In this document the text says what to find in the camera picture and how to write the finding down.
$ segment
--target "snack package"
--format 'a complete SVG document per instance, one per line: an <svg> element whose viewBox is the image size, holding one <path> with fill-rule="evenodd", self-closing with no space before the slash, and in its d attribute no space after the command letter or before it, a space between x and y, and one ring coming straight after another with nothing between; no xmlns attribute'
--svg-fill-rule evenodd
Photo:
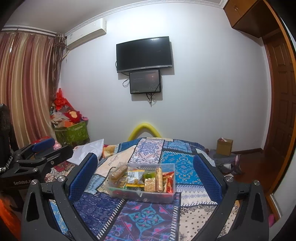
<svg viewBox="0 0 296 241"><path fill-rule="evenodd" d="M166 176L169 176L171 174L175 173L174 171L172 172L163 172L163 178L165 178Z"/></svg>
<svg viewBox="0 0 296 241"><path fill-rule="evenodd" d="M140 187L127 187L127 189L133 190L133 191L144 191L144 188L140 188Z"/></svg>
<svg viewBox="0 0 296 241"><path fill-rule="evenodd" d="M118 180L118 188L126 189L126 182L128 180L128 176L124 175Z"/></svg>
<svg viewBox="0 0 296 241"><path fill-rule="evenodd" d="M145 179L145 192L155 192L155 178Z"/></svg>
<svg viewBox="0 0 296 241"><path fill-rule="evenodd" d="M163 172L161 167L157 167L155 171L155 188L156 192L163 192Z"/></svg>
<svg viewBox="0 0 296 241"><path fill-rule="evenodd" d="M143 188L145 187L144 184L126 184L127 187L136 187L136 188Z"/></svg>
<svg viewBox="0 0 296 241"><path fill-rule="evenodd" d="M144 175L143 175L143 179L148 179L148 178L155 178L155 171L145 171Z"/></svg>
<svg viewBox="0 0 296 241"><path fill-rule="evenodd" d="M166 193L173 193L173 177L174 177L174 172L170 175L166 175L163 178L163 190Z"/></svg>
<svg viewBox="0 0 296 241"><path fill-rule="evenodd" d="M121 165L115 169L112 173L109 174L109 180L116 182L118 181L128 170L127 165Z"/></svg>
<svg viewBox="0 0 296 241"><path fill-rule="evenodd" d="M132 185L143 185L144 182L142 181L143 174L145 173L145 170L134 170L134 171L128 171L128 181L127 184Z"/></svg>

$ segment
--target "brown curtain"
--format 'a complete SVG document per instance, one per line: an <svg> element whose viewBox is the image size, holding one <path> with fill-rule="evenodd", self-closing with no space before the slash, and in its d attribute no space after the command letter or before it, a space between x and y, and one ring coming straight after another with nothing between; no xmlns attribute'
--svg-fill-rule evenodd
<svg viewBox="0 0 296 241"><path fill-rule="evenodd" d="M0 32L0 103L10 109L20 148L55 136L48 108L54 41L35 33Z"/></svg>
<svg viewBox="0 0 296 241"><path fill-rule="evenodd" d="M62 57L63 51L65 49L65 35L61 33L57 33L54 38L54 43L52 47L52 54L51 54L51 63L50 63L50 75L49 78L49 107L53 103L56 93L57 87L59 84L59 76L61 72L61 64L62 64Z"/></svg>

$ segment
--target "baseboard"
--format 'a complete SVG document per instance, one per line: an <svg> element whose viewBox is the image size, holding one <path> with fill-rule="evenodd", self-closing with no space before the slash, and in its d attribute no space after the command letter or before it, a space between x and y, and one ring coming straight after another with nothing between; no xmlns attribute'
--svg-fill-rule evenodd
<svg viewBox="0 0 296 241"><path fill-rule="evenodd" d="M232 151L234 154L251 154L255 152L263 152L262 148L250 149L250 150L242 150L242 151Z"/></svg>

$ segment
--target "television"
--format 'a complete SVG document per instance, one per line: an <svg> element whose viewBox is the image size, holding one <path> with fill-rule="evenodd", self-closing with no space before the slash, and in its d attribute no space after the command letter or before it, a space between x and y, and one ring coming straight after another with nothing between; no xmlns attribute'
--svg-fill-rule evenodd
<svg viewBox="0 0 296 241"><path fill-rule="evenodd" d="M129 79L131 94L161 92L161 75L158 69L148 69L130 72Z"/></svg>
<svg viewBox="0 0 296 241"><path fill-rule="evenodd" d="M169 37L139 39L116 45L117 72L172 67Z"/></svg>

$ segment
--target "white plastic bag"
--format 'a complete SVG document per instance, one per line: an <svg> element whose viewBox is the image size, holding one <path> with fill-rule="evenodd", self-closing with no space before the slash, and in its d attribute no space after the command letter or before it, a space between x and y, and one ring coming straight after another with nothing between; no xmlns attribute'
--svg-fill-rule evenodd
<svg viewBox="0 0 296 241"><path fill-rule="evenodd" d="M67 161L75 165L79 165L82 162L82 160L87 156L87 154L90 152L95 154L99 160L99 158L103 153L103 147L104 147L104 139L97 140L82 146L78 146L77 148L75 148L73 156Z"/></svg>

